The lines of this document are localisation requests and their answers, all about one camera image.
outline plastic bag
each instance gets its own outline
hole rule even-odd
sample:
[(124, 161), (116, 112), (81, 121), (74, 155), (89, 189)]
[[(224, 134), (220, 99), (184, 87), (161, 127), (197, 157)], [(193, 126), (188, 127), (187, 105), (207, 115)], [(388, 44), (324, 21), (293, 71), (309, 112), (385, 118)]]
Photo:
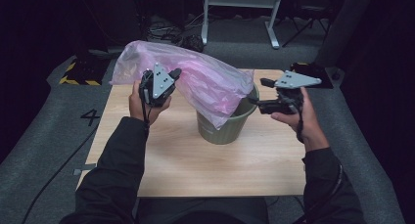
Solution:
[(181, 68), (176, 88), (216, 129), (229, 119), (254, 88), (254, 71), (240, 70), (205, 54), (180, 47), (134, 41), (115, 64), (112, 85), (132, 84), (159, 63), (165, 71)]

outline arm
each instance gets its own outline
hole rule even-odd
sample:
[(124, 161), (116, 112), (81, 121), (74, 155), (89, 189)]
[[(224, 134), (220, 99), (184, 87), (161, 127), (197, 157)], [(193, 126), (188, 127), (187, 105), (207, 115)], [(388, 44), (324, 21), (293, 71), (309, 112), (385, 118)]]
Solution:
[[(147, 136), (139, 82), (134, 83), (129, 97), (131, 117), (124, 117), (110, 137), (97, 167), (85, 175), (75, 193), (75, 212), (61, 223), (132, 223), (131, 210), (144, 174)], [(150, 124), (169, 107), (171, 97), (163, 107), (152, 109)]]
[[(305, 180), (304, 204), (307, 223), (365, 223), (360, 201), (350, 181), (343, 172), (340, 176), (341, 163), (333, 154), (324, 132), (322, 131), (314, 108), (304, 88), (302, 106), (304, 141)], [(297, 114), (285, 115), (275, 112), (275, 120), (289, 124), (295, 131), (300, 117)], [(335, 187), (341, 178), (336, 193)]]

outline gray carpet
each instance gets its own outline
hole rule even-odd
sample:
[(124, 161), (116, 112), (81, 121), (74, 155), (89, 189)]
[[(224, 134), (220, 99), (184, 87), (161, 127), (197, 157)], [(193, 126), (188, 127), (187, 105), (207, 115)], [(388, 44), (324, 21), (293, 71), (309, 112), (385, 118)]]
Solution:
[[(213, 22), (204, 53), (240, 68), (288, 69), (294, 62), (313, 61), (323, 38), (318, 24), (307, 29), (287, 48), (274, 50), (264, 28), (265, 19)], [(280, 41), (295, 32), (290, 21), (282, 22), (275, 29)], [(188, 34), (199, 30), (196, 27)], [(59, 84), (72, 59), (69, 57), (51, 73), (48, 82), (52, 91), (48, 100), (0, 165), (0, 223), (22, 222), (36, 194), (99, 123), (96, 119), (88, 126), (89, 120), (80, 117), (91, 110), (102, 115), (111, 91), (108, 81), (115, 60), (111, 62), (102, 86)], [(309, 91), (321, 125), (360, 196), (367, 222), (404, 223), (392, 183), (348, 110), (339, 89), (340, 83), (334, 81), (334, 89)], [(57, 223), (73, 211), (73, 193), (79, 177), (72, 175), (72, 171), (84, 164), (92, 139), (93, 136), (41, 194), (26, 223)], [(302, 215), (299, 201), (294, 197), (269, 197), (266, 200), (272, 224), (291, 223)]]

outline person's left hand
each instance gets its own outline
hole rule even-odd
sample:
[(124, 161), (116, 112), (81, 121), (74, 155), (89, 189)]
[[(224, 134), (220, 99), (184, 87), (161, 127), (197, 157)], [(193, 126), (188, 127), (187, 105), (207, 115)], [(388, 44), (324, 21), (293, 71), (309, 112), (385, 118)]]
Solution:
[[(144, 121), (143, 109), (142, 109), (142, 106), (141, 106), (141, 99), (140, 99), (140, 95), (138, 93), (138, 88), (140, 86), (140, 82), (141, 81), (139, 81), (139, 80), (134, 81), (134, 85), (132, 87), (132, 93), (128, 98), (129, 99), (129, 111), (130, 111), (130, 116), (131, 117), (138, 118), (138, 119)], [(161, 108), (150, 108), (150, 106), (145, 104), (146, 113), (150, 113), (149, 116), (148, 116), (148, 119), (150, 121), (150, 125), (152, 125), (156, 121), (156, 119), (159, 117), (159, 114), (162, 111), (164, 111), (168, 107), (170, 107), (170, 102), (171, 102), (171, 96), (168, 96), (167, 100), (165, 101), (165, 103), (162, 105)]]

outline hand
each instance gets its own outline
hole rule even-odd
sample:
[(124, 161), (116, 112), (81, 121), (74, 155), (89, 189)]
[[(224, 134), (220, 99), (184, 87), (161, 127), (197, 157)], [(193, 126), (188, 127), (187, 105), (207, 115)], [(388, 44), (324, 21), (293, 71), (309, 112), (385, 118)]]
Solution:
[[(328, 148), (329, 143), (318, 123), (317, 115), (308, 97), (308, 93), (304, 87), (301, 87), (301, 92), (304, 99), (304, 103), (302, 104), (303, 129), (301, 137), (304, 140), (305, 150), (308, 152), (316, 149)], [(300, 116), (297, 113), (282, 114), (280, 112), (274, 112), (271, 114), (271, 118), (290, 125), (293, 130), (297, 132), (297, 126), (300, 120)]]
[[(130, 116), (134, 118), (138, 118), (140, 120), (144, 121), (144, 115), (143, 115), (143, 109), (141, 106), (141, 99), (140, 95), (138, 94), (138, 87), (140, 86), (140, 81), (136, 80), (134, 81), (134, 85), (132, 87), (132, 93), (129, 96), (129, 110), (130, 110)], [(166, 110), (168, 107), (170, 107), (171, 102), (171, 96), (167, 98), (165, 103), (162, 105), (161, 108), (151, 108), (147, 104), (146, 106), (146, 114), (150, 113), (148, 119), (150, 121), (150, 125), (152, 125), (156, 119), (159, 117), (159, 114)]]

